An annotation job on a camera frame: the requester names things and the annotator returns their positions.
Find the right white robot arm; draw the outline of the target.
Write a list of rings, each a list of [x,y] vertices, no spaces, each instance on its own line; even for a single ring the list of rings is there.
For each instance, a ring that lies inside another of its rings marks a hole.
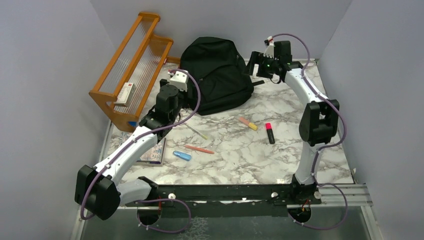
[[[290,58],[270,58],[253,51],[250,55],[247,72],[251,76],[254,69],[262,78],[278,76],[296,94],[304,106],[299,123],[299,135],[303,141],[300,162],[290,183],[289,199],[300,204],[312,195],[317,183],[315,179],[320,161],[320,150],[331,142],[337,133],[340,108],[337,100],[329,100],[318,90],[303,72],[303,65]]]

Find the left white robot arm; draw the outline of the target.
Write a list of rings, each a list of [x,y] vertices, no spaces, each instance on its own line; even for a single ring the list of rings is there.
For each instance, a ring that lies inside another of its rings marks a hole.
[[[74,200],[80,205],[80,218],[89,220],[96,216],[110,218],[121,205],[140,200],[152,205],[157,191],[143,179],[121,183],[126,172],[148,150],[156,146],[173,127],[180,110],[193,97],[198,87],[177,87],[167,83],[160,87],[156,104],[142,118],[132,135],[111,155],[95,166],[82,166],[76,178]]]

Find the floral cover book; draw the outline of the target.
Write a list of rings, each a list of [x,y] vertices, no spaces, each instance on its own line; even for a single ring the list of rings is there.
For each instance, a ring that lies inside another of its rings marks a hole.
[[[161,166],[163,164],[164,152],[167,144],[167,139],[163,138],[158,144],[145,152],[137,161],[136,164],[146,166]]]

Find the black backpack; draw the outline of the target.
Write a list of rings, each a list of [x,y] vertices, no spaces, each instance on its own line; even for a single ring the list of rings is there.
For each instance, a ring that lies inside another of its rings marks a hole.
[[[243,105],[256,86],[245,72],[246,63],[233,41],[203,36],[193,41],[182,53],[180,69],[196,80],[200,97],[190,80],[185,109],[196,110],[201,116],[221,113]]]

